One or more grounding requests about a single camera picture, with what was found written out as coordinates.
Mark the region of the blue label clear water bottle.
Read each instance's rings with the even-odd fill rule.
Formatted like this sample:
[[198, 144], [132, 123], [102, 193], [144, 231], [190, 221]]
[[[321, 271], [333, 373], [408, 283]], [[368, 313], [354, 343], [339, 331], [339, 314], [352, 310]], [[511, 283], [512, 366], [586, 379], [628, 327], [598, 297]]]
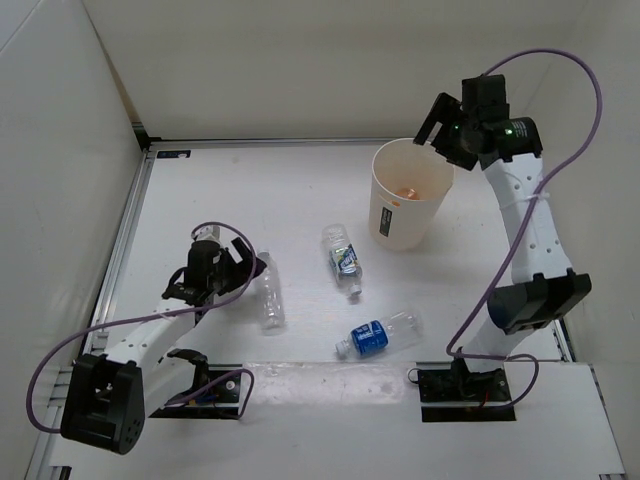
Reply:
[[335, 344], [340, 360], [368, 359], [405, 350], [423, 339], [424, 323], [415, 310], [379, 317], [352, 329]]

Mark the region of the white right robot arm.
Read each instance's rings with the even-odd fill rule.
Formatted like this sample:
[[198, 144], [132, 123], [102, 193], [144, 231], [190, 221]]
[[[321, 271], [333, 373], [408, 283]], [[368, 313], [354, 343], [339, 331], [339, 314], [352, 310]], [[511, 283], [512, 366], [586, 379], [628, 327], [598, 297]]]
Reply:
[[568, 313], [592, 283], [588, 274], [574, 270], [561, 245], [544, 185], [537, 126], [529, 117], [511, 117], [505, 94], [457, 100], [440, 93], [414, 142], [430, 143], [465, 170], [481, 168], [509, 242], [497, 274], [509, 272], [510, 284], [492, 280], [472, 311], [486, 310], [487, 319], [466, 344], [452, 340], [447, 347], [455, 362], [464, 364], [450, 373], [450, 390], [470, 400], [484, 389], [484, 372], [500, 368], [528, 336]]

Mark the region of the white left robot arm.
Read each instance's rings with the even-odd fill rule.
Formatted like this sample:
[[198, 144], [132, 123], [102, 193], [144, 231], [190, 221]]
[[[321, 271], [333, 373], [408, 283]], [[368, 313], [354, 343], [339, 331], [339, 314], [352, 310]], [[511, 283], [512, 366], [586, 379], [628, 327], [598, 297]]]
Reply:
[[214, 237], [194, 241], [186, 266], [168, 281], [156, 319], [102, 354], [78, 358], [60, 425], [64, 439], [124, 455], [150, 415], [194, 405], [228, 382], [227, 375], [211, 377], [204, 354], [176, 343], [198, 325], [215, 298], [248, 286], [264, 271], [265, 262], [241, 238], [232, 246], [238, 259]]

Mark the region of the clear unlabelled plastic bottle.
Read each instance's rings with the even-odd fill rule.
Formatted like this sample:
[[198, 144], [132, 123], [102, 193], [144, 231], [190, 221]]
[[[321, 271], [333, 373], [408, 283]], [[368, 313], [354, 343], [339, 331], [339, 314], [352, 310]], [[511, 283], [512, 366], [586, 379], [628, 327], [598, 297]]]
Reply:
[[264, 334], [271, 335], [286, 323], [281, 281], [273, 256], [268, 251], [260, 251], [257, 257], [265, 264], [262, 273], [254, 280], [261, 307], [260, 327]]

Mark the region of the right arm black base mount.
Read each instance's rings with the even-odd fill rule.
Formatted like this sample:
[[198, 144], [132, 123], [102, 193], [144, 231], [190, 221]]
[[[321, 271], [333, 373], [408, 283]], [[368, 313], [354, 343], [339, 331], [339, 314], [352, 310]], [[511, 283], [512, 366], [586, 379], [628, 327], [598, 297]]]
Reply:
[[515, 409], [502, 368], [470, 372], [463, 359], [446, 367], [414, 367], [407, 374], [418, 387], [423, 423], [514, 422]]

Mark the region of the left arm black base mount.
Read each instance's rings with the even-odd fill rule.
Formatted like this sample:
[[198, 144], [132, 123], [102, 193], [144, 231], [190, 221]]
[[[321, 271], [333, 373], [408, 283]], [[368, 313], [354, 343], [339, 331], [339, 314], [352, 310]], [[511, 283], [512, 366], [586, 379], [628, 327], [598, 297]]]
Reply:
[[240, 420], [255, 387], [254, 373], [244, 367], [209, 367], [199, 389], [180, 393], [153, 412], [152, 419]]

